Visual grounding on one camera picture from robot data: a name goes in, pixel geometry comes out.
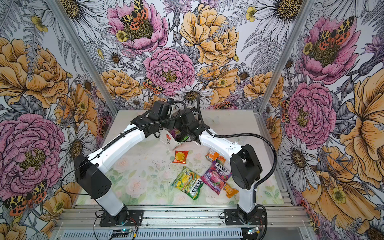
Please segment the purple snack packet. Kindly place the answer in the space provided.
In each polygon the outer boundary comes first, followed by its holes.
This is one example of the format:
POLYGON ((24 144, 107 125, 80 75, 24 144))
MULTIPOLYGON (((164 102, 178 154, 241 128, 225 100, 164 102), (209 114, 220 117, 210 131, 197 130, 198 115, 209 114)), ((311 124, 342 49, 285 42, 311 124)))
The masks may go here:
POLYGON ((171 136, 174 138, 175 141, 181 142, 184 139, 184 135, 181 131, 178 129, 174 128, 173 130, 170 131, 171 136))

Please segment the white floral paper bag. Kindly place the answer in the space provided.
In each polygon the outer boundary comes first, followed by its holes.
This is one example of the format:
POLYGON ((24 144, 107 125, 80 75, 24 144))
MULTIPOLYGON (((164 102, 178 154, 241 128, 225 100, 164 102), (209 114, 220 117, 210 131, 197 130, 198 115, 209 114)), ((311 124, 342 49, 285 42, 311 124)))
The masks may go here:
POLYGON ((164 143, 169 151, 173 151, 176 148, 180 147, 185 142, 177 142, 174 140, 174 138, 171 136, 170 131, 166 129, 162 129, 160 131, 160 141, 164 143))

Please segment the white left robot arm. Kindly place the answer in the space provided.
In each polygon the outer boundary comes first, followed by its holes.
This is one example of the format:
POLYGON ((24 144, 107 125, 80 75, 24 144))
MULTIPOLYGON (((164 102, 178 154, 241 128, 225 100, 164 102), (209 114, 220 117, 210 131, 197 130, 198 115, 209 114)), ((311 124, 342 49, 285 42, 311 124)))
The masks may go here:
POLYGON ((137 116, 114 139, 97 151, 74 160, 75 180, 111 217, 128 218, 127 208, 112 190, 106 177, 111 167, 132 147, 167 125, 171 117, 173 99, 156 101, 151 110, 137 116))

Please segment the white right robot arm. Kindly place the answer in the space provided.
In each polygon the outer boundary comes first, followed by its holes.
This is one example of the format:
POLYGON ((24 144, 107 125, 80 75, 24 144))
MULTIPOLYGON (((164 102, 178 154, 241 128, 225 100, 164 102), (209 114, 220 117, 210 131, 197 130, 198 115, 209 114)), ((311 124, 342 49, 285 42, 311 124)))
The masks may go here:
POLYGON ((258 134, 241 133, 233 135, 220 135, 211 130, 207 125, 198 121, 194 113, 187 109, 175 121, 175 128, 187 135, 191 140, 200 145, 209 147, 230 162, 232 178, 240 188, 238 203, 239 212, 250 215, 256 210, 257 187, 263 171, 262 165, 256 155, 255 149, 247 144, 244 146, 231 142, 229 138, 255 137, 265 140, 258 134))

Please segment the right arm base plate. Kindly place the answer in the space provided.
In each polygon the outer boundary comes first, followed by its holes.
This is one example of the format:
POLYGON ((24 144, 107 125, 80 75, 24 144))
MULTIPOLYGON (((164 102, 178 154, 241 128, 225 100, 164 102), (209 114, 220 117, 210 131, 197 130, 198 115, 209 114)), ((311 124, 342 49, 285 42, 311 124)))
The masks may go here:
POLYGON ((250 213, 240 208, 225 209, 225 223, 227 226, 261 226, 265 224, 267 213, 261 206, 256 206, 250 213))

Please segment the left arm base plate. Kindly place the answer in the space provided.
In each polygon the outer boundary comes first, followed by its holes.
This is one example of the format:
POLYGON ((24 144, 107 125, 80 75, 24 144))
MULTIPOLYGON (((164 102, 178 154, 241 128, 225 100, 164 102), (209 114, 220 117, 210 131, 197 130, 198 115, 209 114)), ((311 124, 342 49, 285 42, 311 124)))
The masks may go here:
POLYGON ((104 210, 100 227, 140 227, 143 215, 143 210, 122 209, 116 216, 112 216, 104 210))

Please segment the green Lays chips bag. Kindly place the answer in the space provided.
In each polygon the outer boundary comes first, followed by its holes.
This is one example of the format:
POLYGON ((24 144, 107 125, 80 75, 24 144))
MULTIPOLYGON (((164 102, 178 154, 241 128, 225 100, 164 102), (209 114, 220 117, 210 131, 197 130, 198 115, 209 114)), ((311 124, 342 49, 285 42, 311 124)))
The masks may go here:
POLYGON ((184 136, 184 137, 182 137, 180 140, 179 140, 179 142, 186 142, 187 140, 189 139, 189 136, 184 136))

